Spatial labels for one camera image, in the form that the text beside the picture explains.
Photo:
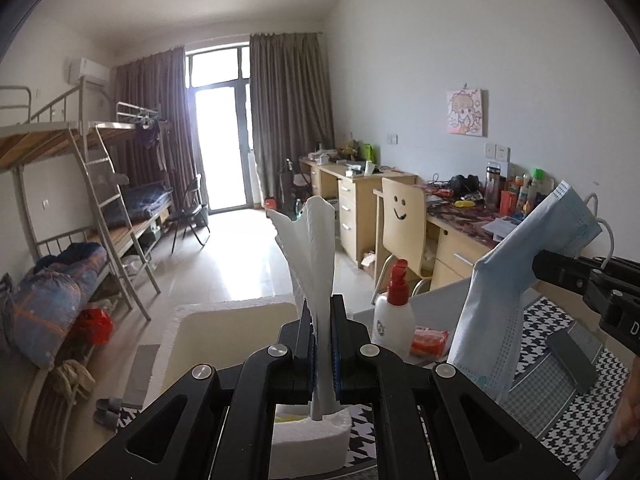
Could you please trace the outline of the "person's right hand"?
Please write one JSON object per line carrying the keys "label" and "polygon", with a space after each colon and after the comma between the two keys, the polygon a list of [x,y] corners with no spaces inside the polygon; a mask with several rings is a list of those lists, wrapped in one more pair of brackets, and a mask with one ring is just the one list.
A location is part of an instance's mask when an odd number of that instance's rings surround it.
{"label": "person's right hand", "polygon": [[615,444],[624,446],[639,433],[639,372],[633,370],[625,385],[616,415]]}

